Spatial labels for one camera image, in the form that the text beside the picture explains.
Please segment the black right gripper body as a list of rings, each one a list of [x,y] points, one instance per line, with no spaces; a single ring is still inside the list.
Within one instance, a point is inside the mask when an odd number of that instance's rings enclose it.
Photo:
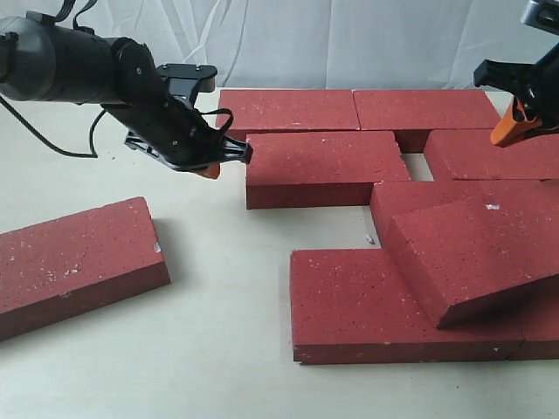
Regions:
[[[490,86],[516,96],[542,119],[530,135],[558,133],[558,47],[534,64],[484,60],[473,72],[475,86]]]

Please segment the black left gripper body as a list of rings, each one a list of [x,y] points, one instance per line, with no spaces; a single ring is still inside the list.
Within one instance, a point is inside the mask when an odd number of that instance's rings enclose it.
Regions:
[[[122,102],[101,106],[128,129],[125,144],[178,172],[229,161],[248,164],[252,147],[228,135],[232,111],[211,111],[227,116],[223,126],[211,127],[204,119],[206,113],[169,94],[157,67],[136,67],[124,75],[119,81]]]

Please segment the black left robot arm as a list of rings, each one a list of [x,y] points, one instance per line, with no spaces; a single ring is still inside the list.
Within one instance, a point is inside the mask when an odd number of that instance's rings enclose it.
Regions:
[[[9,100],[95,104],[127,128],[127,147],[177,172],[216,179],[221,164],[252,158],[251,146],[211,127],[195,107],[215,89],[213,65],[156,65],[145,44],[102,38],[89,28],[60,27],[53,16],[28,12],[1,20],[1,103],[40,141],[45,137]]]

